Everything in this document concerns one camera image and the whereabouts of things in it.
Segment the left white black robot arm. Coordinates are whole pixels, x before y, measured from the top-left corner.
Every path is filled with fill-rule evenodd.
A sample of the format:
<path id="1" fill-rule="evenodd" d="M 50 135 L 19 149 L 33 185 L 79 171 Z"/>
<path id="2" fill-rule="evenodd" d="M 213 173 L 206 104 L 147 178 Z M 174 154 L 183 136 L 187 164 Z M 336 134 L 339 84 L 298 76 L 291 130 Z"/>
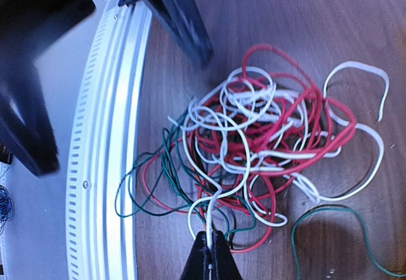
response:
<path id="1" fill-rule="evenodd" d="M 211 60 L 213 46 L 195 0 L 140 1 L 195 64 Z M 1 147 L 37 177 L 60 164 L 34 60 L 94 10 L 92 0 L 1 0 Z"/>

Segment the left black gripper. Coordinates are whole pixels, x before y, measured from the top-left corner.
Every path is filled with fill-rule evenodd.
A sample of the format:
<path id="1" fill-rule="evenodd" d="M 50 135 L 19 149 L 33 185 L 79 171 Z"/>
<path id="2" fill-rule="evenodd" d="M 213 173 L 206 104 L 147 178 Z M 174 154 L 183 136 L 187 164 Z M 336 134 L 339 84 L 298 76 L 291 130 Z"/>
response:
<path id="1" fill-rule="evenodd" d="M 195 0 L 142 0 L 187 57 L 205 67 L 213 46 Z"/>

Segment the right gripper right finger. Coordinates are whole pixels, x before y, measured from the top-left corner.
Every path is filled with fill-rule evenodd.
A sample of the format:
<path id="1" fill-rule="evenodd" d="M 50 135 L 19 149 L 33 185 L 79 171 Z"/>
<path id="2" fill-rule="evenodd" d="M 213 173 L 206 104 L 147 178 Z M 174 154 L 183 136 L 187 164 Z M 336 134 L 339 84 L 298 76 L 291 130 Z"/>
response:
<path id="1" fill-rule="evenodd" d="M 216 230 L 212 233 L 211 256 L 213 265 L 212 279 L 242 280 L 222 231 Z"/>

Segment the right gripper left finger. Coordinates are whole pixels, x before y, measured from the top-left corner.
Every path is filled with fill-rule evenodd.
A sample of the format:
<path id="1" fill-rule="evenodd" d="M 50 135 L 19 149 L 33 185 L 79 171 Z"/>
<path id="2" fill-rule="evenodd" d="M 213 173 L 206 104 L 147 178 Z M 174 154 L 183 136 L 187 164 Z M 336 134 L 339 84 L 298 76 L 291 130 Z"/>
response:
<path id="1" fill-rule="evenodd" d="M 200 231 L 193 243 L 180 280 L 208 280 L 211 253 L 207 247 L 206 233 Z"/>

